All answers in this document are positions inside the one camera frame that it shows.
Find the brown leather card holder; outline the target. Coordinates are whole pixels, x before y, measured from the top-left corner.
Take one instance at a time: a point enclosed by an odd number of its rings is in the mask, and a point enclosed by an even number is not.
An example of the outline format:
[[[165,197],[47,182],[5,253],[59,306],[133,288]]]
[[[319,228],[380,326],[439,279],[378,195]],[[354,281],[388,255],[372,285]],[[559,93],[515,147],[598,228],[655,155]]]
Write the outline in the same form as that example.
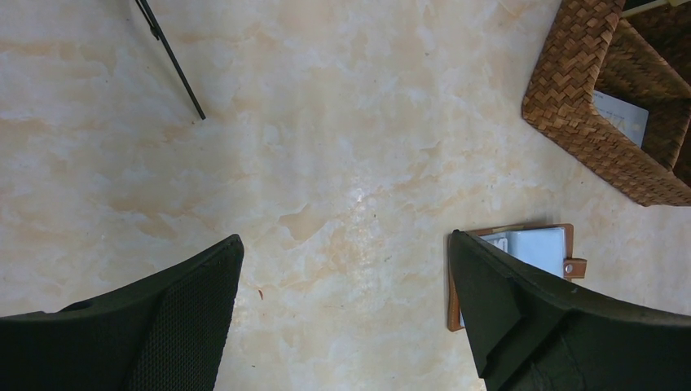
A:
[[[547,274],[568,281],[585,277],[588,261],[573,255],[574,226],[570,223],[498,226],[467,233],[496,247],[508,257]],[[511,283],[503,280],[500,270],[486,264],[491,259],[489,254],[470,252],[481,248],[478,243],[460,242],[453,233],[449,233],[446,245],[448,330],[458,332],[465,329],[466,314],[474,328],[479,324],[479,314],[495,320],[490,308],[505,308],[501,300],[512,296]]]

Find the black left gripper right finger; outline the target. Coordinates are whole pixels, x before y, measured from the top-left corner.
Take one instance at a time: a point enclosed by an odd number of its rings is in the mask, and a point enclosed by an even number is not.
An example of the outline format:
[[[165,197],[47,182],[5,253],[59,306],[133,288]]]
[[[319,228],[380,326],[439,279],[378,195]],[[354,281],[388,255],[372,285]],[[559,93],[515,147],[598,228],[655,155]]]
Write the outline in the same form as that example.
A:
[[[449,268],[489,390],[687,390],[690,318],[620,301],[526,264],[467,231]]]

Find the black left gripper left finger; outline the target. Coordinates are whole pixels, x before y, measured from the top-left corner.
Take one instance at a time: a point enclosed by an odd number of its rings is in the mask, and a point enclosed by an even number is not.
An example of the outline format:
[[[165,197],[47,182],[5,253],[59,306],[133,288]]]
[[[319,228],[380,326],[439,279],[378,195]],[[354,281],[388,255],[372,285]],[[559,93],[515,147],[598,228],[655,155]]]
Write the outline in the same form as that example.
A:
[[[4,390],[211,390],[244,258],[231,235],[122,288],[1,320]]]

